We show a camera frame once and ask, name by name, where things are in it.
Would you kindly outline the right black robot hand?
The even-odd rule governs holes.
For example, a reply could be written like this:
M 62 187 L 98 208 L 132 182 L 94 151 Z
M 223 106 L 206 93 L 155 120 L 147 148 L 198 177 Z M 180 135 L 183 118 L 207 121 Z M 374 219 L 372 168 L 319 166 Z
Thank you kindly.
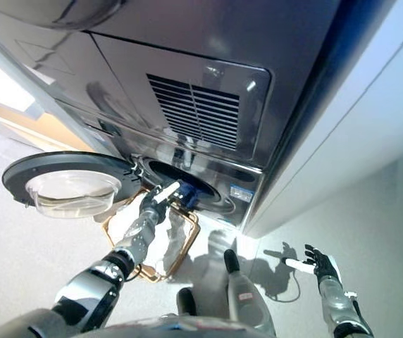
M 342 282 L 339 268 L 332 256 L 324 254 L 310 244 L 304 245 L 304 253 L 306 256 L 305 261 L 289 257 L 283 257 L 281 261 L 290 268 L 315 275 L 318 282 L 321 282 L 325 278 L 334 278 L 339 283 Z

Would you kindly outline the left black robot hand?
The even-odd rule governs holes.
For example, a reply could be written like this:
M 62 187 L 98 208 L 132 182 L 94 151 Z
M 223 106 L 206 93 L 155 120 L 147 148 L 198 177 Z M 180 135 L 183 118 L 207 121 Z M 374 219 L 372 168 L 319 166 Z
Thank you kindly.
M 173 198 L 181 184 L 178 181 L 171 181 L 167 183 L 161 183 L 155 186 L 150 192 L 146 193 L 143 198 L 139 211 L 143 213 L 145 211 L 153 211 L 159 215 L 165 215 L 169 202 Z

